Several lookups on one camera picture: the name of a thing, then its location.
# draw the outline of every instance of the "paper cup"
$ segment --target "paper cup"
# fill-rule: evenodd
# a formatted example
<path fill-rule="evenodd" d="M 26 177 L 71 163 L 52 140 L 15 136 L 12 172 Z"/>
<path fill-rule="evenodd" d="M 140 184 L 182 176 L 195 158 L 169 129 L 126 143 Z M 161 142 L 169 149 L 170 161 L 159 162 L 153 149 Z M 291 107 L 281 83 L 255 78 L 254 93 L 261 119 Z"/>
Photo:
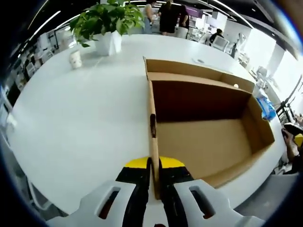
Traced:
<path fill-rule="evenodd" d="M 74 51 L 70 54 L 70 64 L 73 69 L 77 69 L 82 66 L 80 51 Z"/>

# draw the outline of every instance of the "open cardboard box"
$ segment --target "open cardboard box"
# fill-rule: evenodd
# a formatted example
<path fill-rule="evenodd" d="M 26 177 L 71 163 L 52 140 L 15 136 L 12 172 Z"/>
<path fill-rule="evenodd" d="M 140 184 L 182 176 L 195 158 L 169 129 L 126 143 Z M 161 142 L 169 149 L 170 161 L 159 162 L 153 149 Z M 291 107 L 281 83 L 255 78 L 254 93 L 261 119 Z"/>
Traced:
<path fill-rule="evenodd" d="M 155 185 L 159 156 L 178 159 L 195 179 L 219 187 L 249 169 L 275 141 L 251 94 L 254 83 L 180 62 L 145 64 Z"/>

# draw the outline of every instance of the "white round table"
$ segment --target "white round table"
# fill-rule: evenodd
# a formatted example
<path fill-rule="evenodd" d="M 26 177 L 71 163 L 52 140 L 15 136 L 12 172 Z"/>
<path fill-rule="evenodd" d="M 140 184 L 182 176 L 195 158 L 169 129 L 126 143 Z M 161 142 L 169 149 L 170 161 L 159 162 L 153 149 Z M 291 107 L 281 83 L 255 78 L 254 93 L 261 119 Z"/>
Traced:
<path fill-rule="evenodd" d="M 79 48 L 83 67 L 69 54 L 53 56 L 35 73 L 12 114 L 8 139 L 21 168 L 54 205 L 71 214 L 83 196 L 115 180 L 130 160 L 148 156 L 147 82 L 143 56 L 204 65 L 253 80 L 232 57 L 212 47 L 160 35 L 123 36 L 122 51 L 98 57 L 94 44 Z M 285 145 L 278 119 L 276 142 L 250 170 L 219 190 L 234 208 L 267 178 Z"/>

